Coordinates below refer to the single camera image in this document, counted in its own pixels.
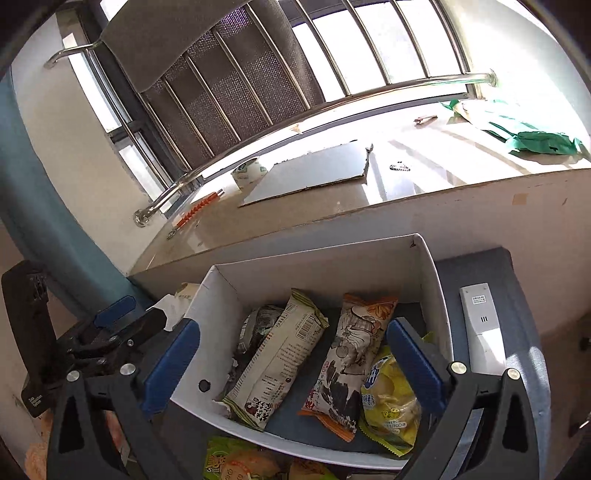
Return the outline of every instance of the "white wall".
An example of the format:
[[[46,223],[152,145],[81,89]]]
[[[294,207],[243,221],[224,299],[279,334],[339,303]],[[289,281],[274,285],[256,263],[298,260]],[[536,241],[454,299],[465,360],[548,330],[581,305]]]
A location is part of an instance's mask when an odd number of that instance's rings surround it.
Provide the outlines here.
[[[284,229],[133,278],[161,297],[182,282],[201,282],[213,264],[418,232],[435,260],[508,249],[542,334],[591,310],[590,185],[584,169],[457,187]]]
[[[0,275],[22,260],[0,222]],[[48,304],[56,335],[60,336],[76,319],[51,293]],[[0,436],[17,462],[23,465],[29,444],[41,441],[34,420],[21,402],[27,370],[14,341],[0,287]]]
[[[164,225],[158,213],[139,228],[133,213],[150,199],[113,149],[68,60],[43,64],[62,49],[55,16],[12,64],[18,106],[31,143],[80,226],[126,274]]]
[[[591,95],[550,32],[517,0],[443,0],[475,72],[492,69],[487,98],[527,107],[533,118],[589,147]]]

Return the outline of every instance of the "open box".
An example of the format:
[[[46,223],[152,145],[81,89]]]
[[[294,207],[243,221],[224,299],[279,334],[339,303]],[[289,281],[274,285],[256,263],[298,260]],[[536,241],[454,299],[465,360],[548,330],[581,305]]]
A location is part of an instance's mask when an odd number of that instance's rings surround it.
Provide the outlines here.
[[[226,383],[247,315],[263,304],[285,306],[292,287],[309,294],[330,327],[265,431],[258,432],[225,418],[225,407],[212,400]],[[214,265],[186,313],[199,324],[201,344],[172,400],[207,423],[272,450],[355,468],[401,469],[404,460],[361,431],[346,443],[314,417],[297,415],[334,338],[345,293],[367,300],[398,296],[394,317],[405,316],[421,335],[434,332],[442,354],[453,359],[443,292],[427,245],[417,234],[399,236]]]

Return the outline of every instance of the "screw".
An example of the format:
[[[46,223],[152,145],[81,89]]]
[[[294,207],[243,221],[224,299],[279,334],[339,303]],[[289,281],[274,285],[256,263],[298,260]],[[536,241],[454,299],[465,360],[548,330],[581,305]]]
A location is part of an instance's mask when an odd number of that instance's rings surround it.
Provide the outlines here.
[[[72,370],[70,373],[66,375],[66,380],[68,382],[75,382],[80,378],[80,372],[78,370]]]
[[[521,378],[519,370],[516,370],[515,368],[510,368],[507,370],[507,376],[513,380],[519,380]]]
[[[453,362],[452,371],[457,373],[458,375],[463,375],[468,371],[468,369],[466,368],[466,365],[464,365],[462,362]]]
[[[131,375],[133,372],[135,372],[134,364],[125,364],[119,369],[121,375]]]

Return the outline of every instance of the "barcode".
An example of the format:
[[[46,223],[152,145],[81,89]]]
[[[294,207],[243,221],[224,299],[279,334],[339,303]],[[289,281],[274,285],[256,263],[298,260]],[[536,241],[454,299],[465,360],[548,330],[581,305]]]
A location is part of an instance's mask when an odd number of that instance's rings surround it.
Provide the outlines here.
[[[307,340],[312,327],[314,326],[314,317],[310,315],[304,323],[301,324],[300,329],[295,334],[300,340]]]

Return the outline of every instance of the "white box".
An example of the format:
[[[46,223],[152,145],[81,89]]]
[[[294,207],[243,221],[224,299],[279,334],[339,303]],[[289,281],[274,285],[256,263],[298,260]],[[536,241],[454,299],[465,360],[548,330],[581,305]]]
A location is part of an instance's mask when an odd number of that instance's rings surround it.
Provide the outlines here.
[[[390,294],[400,303],[420,302],[427,330],[435,332],[442,354],[453,359],[443,292],[427,245],[418,234],[399,236],[214,265],[186,314],[199,324],[201,344],[173,401],[225,432],[272,450],[356,468],[401,469],[405,461],[393,455],[330,450],[252,430],[224,418],[224,407],[212,402],[225,385],[246,316],[263,304],[285,304],[292,287],[308,292],[321,311],[340,308],[345,293],[367,299]],[[201,380],[211,383],[209,391],[199,390]]]

